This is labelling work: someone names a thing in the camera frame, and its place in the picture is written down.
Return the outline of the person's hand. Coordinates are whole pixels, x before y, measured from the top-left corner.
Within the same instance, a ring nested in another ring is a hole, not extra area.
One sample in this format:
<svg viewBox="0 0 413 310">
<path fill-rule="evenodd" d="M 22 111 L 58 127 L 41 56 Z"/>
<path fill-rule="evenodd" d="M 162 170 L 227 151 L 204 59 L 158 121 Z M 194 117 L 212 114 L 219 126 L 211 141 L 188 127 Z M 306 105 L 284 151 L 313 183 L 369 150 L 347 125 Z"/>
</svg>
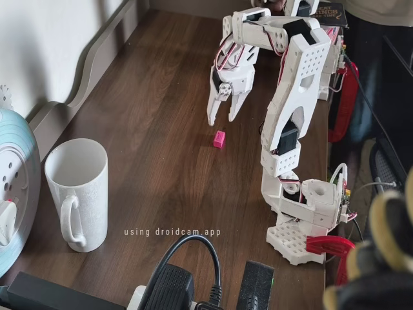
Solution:
<svg viewBox="0 0 413 310">
<path fill-rule="evenodd" d="M 286 0 L 258 0 L 255 6 L 266 7 L 273 11 L 280 12 L 284 9 Z"/>
</svg>

